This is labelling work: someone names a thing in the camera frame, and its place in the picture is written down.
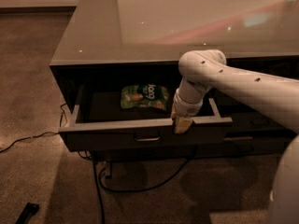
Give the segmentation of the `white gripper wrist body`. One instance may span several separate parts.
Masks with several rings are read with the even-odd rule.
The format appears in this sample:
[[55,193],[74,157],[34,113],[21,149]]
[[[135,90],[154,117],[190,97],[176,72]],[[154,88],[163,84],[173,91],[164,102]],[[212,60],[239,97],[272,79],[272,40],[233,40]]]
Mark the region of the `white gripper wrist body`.
[[194,117],[198,114],[203,104],[203,95],[198,91],[184,91],[177,89],[173,105],[178,115]]

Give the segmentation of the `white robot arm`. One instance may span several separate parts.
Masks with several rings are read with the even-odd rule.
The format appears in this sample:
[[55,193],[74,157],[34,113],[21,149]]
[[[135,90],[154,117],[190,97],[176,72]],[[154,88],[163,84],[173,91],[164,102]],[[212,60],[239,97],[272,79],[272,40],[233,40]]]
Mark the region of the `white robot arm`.
[[189,51],[178,61],[182,80],[172,118],[177,133],[186,132],[207,92],[215,88],[294,131],[280,158],[270,193],[268,224],[299,224],[299,81],[233,68],[216,49]]

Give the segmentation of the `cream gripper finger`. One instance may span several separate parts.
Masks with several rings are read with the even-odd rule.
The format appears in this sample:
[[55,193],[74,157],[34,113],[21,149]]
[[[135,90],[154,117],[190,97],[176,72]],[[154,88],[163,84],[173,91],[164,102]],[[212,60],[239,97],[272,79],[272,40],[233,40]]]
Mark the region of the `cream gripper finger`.
[[192,119],[179,116],[176,112],[171,114],[171,119],[174,123],[174,133],[183,134],[186,133],[192,126]]

